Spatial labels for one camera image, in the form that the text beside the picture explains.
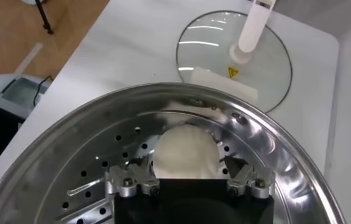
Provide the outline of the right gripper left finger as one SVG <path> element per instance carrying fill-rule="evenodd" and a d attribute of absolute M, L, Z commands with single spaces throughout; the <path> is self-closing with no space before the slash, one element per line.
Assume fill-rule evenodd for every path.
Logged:
<path fill-rule="evenodd" d="M 105 171 L 104 183 L 107 197 L 131 198 L 138 194 L 155 197 L 160 191 L 151 156 L 131 159 L 123 166 L 109 167 Z"/>

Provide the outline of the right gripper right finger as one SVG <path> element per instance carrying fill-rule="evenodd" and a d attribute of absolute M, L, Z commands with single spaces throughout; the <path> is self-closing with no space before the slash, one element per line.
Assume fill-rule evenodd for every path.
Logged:
<path fill-rule="evenodd" d="M 245 194 L 257 199 L 267 199 L 275 195 L 275 172 L 267 167 L 254 167 L 241 158 L 224 157 L 230 178 L 227 192 L 232 197 Z"/>

